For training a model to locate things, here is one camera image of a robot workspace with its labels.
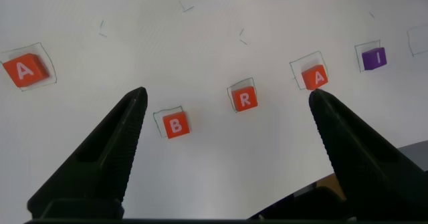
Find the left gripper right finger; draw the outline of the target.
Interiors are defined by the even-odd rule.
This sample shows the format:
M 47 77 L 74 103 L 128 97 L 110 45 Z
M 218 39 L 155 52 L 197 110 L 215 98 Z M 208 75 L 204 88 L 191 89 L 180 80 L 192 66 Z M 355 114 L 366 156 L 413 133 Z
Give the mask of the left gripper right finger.
M 332 94 L 309 107 L 336 178 L 358 220 L 427 220 L 427 173 Z

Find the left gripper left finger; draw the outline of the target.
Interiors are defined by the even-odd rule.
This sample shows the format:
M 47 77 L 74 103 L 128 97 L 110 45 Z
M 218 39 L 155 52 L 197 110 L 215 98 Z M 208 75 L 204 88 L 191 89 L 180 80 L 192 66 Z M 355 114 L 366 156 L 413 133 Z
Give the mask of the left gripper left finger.
M 144 115 L 145 88 L 113 107 L 28 200 L 34 219 L 120 219 Z

